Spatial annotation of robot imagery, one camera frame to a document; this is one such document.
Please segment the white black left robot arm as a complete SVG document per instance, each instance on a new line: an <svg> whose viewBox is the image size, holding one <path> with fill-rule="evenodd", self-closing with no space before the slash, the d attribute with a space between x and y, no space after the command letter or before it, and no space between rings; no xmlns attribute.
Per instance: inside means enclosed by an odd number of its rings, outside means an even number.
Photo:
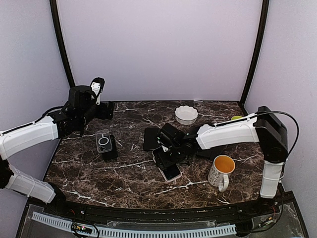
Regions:
<svg viewBox="0 0 317 238"><path fill-rule="evenodd" d="M114 102L103 103L100 95L105 81L95 78L89 86L70 88L64 106L48 109L30 123L0 133L0 187L38 199L59 216L66 216L70 206L64 194L55 185L38 180L8 162L8 159L25 149L47 141L63 139L74 132L84 134L93 119L112 119Z"/></svg>

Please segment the white phone dark screen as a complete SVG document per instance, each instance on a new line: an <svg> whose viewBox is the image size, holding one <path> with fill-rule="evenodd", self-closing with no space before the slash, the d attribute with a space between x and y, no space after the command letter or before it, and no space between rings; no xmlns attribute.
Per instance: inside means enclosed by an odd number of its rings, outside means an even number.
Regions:
<svg viewBox="0 0 317 238"><path fill-rule="evenodd" d="M152 151L153 161L166 182L174 182L182 177L182 172L176 164L171 164L168 153L157 148Z"/></svg>

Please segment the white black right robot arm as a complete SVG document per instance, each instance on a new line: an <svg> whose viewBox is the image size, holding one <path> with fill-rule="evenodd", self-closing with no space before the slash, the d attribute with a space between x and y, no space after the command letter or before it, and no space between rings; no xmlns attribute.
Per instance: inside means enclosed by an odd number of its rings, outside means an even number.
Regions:
<svg viewBox="0 0 317 238"><path fill-rule="evenodd" d="M272 207L272 200L282 179L282 172L294 147L288 146L286 126L277 117L278 111L261 106L255 113L220 123L205 123L187 132L166 123L157 133L159 148L153 151L160 170L176 165L199 151L219 146L258 143L264 155L260 199L253 211L263 215Z"/></svg>

